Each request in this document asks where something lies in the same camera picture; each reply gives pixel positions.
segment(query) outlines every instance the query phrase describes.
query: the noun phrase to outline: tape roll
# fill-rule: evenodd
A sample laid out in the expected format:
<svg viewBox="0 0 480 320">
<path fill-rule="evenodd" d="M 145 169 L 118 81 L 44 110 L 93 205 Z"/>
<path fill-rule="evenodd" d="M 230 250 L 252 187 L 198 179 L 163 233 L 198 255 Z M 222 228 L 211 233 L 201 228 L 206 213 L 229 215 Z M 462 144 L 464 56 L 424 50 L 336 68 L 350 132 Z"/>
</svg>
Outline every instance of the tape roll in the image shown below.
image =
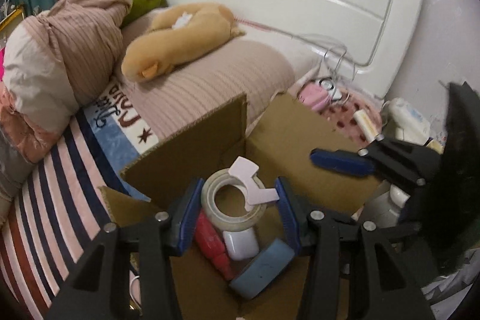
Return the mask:
<svg viewBox="0 0 480 320">
<path fill-rule="evenodd" d="M 262 181 L 253 177 L 259 188 L 265 188 Z M 211 223 L 222 231 L 240 232 L 253 227 L 263 216 L 267 209 L 266 204 L 258 204 L 251 211 L 241 217 L 227 216 L 215 204 L 215 195 L 220 188 L 232 185 L 240 190 L 243 183 L 229 174 L 229 169 L 217 171 L 207 179 L 202 188 L 202 207 Z"/>
</svg>

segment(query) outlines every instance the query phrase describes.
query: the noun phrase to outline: red bottle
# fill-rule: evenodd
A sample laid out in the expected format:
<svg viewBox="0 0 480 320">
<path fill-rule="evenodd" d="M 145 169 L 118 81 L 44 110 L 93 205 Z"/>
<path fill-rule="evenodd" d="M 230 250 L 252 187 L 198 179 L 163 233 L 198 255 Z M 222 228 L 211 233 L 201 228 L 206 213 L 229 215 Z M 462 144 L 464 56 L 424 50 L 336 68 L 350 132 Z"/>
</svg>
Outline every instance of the red bottle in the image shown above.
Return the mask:
<svg viewBox="0 0 480 320">
<path fill-rule="evenodd" d="M 230 258 L 226 254 L 225 244 L 212 223 L 205 216 L 205 213 L 203 213 L 203 210 L 200 210 L 198 216 L 195 228 L 195 242 L 202 254 L 222 273 L 226 281 L 234 278 L 235 275 L 230 266 Z"/>
</svg>

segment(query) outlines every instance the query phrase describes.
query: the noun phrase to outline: wall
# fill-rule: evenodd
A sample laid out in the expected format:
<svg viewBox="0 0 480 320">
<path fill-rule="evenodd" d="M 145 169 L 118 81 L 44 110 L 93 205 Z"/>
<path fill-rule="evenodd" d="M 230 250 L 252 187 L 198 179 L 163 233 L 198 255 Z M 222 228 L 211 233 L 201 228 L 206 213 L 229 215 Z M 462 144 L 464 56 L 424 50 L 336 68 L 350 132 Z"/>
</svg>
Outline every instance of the wall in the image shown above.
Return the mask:
<svg viewBox="0 0 480 320">
<path fill-rule="evenodd" d="M 387 97 L 401 96 L 439 128 L 444 81 L 465 79 L 480 91 L 480 0 L 424 0 L 405 60 Z"/>
</svg>

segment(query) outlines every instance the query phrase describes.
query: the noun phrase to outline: green plush toy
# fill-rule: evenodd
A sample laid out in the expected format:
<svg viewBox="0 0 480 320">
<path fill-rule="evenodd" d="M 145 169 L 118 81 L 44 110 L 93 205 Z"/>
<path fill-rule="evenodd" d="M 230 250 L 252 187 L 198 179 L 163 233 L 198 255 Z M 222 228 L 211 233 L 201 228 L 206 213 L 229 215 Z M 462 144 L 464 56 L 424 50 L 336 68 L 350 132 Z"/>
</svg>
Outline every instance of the green plush toy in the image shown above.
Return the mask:
<svg viewBox="0 0 480 320">
<path fill-rule="evenodd" d="M 158 7 L 167 7 L 166 0 L 133 0 L 130 12 L 124 18 L 122 28 Z"/>
</svg>

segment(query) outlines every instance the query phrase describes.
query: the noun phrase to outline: pink pillow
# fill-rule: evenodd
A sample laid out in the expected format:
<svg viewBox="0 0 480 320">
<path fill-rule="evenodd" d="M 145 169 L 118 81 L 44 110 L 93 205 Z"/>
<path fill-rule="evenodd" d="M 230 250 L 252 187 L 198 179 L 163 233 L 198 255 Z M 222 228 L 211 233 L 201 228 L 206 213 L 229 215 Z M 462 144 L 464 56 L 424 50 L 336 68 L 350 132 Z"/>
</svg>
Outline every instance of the pink pillow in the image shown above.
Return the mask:
<svg viewBox="0 0 480 320">
<path fill-rule="evenodd" d="M 3 80 L 3 55 L 5 48 L 0 49 L 0 80 Z"/>
</svg>

